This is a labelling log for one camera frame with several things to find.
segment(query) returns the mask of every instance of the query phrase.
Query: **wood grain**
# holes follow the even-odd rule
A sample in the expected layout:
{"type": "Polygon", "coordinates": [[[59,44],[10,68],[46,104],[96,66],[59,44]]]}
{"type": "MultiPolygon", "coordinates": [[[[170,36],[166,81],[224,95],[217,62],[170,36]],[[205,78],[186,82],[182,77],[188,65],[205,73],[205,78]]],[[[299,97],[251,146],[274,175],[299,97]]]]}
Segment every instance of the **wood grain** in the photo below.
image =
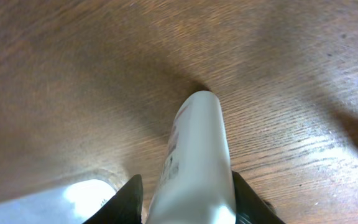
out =
{"type": "Polygon", "coordinates": [[[0,202],[141,174],[206,85],[286,223],[358,223],[358,1],[0,1],[0,202]]]}

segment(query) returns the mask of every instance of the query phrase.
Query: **white bottle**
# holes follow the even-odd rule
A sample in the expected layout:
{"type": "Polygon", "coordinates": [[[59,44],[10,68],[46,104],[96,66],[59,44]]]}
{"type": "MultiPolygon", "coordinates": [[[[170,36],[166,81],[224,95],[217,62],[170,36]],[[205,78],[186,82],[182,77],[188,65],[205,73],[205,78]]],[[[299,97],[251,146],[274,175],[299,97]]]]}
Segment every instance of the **white bottle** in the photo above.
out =
{"type": "Polygon", "coordinates": [[[236,200],[218,98],[192,94],[180,107],[146,224],[234,224],[236,200]]]}

